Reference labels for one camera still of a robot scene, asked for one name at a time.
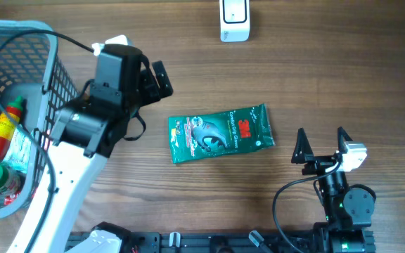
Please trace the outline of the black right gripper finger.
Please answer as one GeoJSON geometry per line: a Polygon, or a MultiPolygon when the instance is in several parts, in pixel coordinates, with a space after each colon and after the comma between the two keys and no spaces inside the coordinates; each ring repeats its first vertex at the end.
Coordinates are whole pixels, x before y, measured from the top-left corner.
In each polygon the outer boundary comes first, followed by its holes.
{"type": "Polygon", "coordinates": [[[352,138],[347,134],[342,126],[337,129],[337,143],[340,153],[346,153],[346,143],[352,141],[352,138]]]}
{"type": "Polygon", "coordinates": [[[293,164],[306,164],[313,161],[314,153],[309,144],[309,140],[307,138],[305,130],[303,128],[299,128],[291,162],[293,164]]]}

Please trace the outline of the green 3M gloves packet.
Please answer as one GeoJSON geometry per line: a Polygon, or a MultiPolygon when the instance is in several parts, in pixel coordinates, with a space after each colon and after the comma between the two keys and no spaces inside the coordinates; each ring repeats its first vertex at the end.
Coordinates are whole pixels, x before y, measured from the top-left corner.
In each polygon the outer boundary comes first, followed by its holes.
{"type": "Polygon", "coordinates": [[[275,145],[265,104],[168,119],[172,162],[251,153],[275,145]]]}

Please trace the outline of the red yellow sauce bottle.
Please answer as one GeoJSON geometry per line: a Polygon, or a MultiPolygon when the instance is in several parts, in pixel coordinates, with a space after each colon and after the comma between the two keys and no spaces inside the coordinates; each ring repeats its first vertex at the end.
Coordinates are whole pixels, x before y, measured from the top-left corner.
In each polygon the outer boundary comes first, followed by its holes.
{"type": "MultiPolygon", "coordinates": [[[[18,96],[14,101],[10,102],[7,107],[7,113],[14,119],[16,123],[20,122],[20,118],[23,114],[23,97],[18,96]]],[[[0,114],[0,160],[2,160],[11,143],[13,134],[15,131],[15,125],[4,114],[0,114]]]]}

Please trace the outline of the light teal wipes packet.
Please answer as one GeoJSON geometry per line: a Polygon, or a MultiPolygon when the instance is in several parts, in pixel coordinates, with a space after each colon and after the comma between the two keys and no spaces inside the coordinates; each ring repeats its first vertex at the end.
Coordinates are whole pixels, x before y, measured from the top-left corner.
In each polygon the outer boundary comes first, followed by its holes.
{"type": "Polygon", "coordinates": [[[31,140],[15,129],[2,165],[26,174],[29,167],[31,140]]]}

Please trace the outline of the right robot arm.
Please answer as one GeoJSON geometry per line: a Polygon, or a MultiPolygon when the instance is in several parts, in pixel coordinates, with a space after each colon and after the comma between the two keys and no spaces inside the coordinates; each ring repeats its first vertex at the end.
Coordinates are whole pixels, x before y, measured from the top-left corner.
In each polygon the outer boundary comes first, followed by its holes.
{"type": "Polygon", "coordinates": [[[302,174],[317,178],[317,195],[326,221],[315,223],[309,236],[308,252],[375,252],[375,238],[368,230],[377,199],[362,184],[350,185],[346,173],[359,168],[367,157],[363,143],[353,141],[337,129],[338,149],[333,155],[315,156],[303,128],[297,132],[293,164],[303,164],[302,174]]]}

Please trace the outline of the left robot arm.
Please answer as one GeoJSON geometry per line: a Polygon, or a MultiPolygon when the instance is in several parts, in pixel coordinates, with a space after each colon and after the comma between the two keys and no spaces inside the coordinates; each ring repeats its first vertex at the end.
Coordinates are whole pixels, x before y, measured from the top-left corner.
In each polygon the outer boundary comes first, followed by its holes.
{"type": "Polygon", "coordinates": [[[9,252],[64,252],[91,184],[115,144],[133,141],[129,121],[143,106],[171,96],[162,61],[151,63],[133,46],[107,44],[97,56],[89,97],[75,98],[56,113],[47,165],[9,252]]]}

